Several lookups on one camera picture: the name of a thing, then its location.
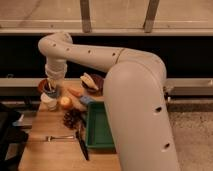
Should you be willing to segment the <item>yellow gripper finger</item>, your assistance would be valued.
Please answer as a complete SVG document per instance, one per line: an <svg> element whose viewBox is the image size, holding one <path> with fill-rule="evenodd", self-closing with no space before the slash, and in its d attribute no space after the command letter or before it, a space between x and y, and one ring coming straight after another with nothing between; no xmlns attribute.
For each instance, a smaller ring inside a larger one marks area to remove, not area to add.
<svg viewBox="0 0 213 171"><path fill-rule="evenodd" d="M48 82L49 89L51 91L55 91L56 90L56 83L52 79L49 79L49 78L47 78L47 82Z"/></svg>

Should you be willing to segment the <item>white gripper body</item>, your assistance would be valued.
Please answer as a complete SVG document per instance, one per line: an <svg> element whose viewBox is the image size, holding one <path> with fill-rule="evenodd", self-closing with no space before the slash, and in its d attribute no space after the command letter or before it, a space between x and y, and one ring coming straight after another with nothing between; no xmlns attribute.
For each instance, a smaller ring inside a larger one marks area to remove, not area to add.
<svg viewBox="0 0 213 171"><path fill-rule="evenodd" d="M45 64L45 73L47 77L59 84L64 80L67 72L67 63L60 59L47 59Z"/></svg>

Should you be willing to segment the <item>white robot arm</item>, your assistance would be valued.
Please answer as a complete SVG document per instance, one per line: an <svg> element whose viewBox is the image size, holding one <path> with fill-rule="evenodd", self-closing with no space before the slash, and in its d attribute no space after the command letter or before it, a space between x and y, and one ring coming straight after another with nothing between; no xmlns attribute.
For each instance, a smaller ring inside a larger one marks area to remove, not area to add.
<svg viewBox="0 0 213 171"><path fill-rule="evenodd" d="M166 67L140 50L78 45L61 32L43 37L48 78L65 76L69 61L106 74L103 97L121 171L180 171L163 87Z"/></svg>

